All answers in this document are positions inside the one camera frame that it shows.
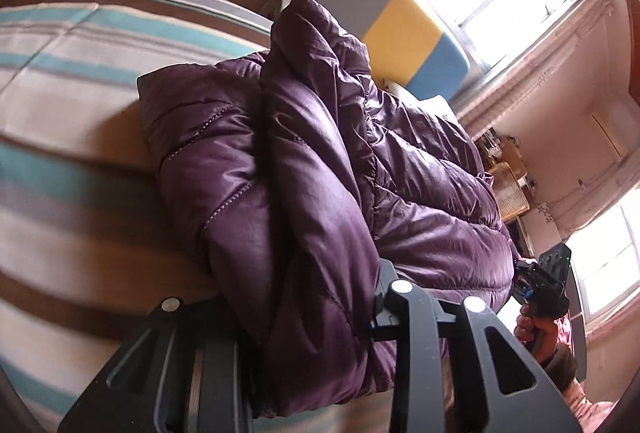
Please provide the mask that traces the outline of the right hand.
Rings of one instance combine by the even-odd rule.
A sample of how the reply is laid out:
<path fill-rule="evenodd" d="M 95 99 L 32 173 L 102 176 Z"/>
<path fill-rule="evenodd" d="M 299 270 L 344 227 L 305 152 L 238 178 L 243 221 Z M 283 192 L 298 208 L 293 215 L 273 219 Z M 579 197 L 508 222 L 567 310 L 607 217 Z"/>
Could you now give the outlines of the right hand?
<path fill-rule="evenodd" d="M 534 343 L 532 355 L 539 364 L 550 361 L 558 343 L 559 329 L 555 321 L 548 317 L 535 316 L 528 305 L 523 305 L 516 318 L 513 331 L 515 338 L 523 345 Z"/>

